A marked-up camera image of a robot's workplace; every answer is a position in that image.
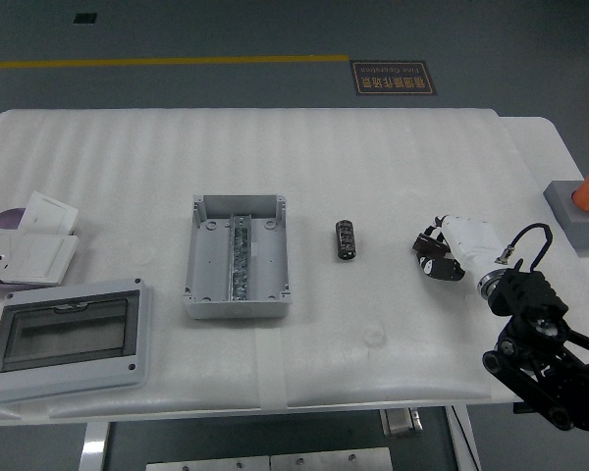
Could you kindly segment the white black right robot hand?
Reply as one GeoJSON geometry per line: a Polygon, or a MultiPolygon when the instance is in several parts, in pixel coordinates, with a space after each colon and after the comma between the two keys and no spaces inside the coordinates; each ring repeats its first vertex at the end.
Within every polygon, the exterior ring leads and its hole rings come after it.
{"type": "Polygon", "coordinates": [[[486,222],[451,215],[438,217],[420,233],[412,249],[423,273],[434,280],[471,280],[479,288],[504,269],[504,244],[486,222]]]}

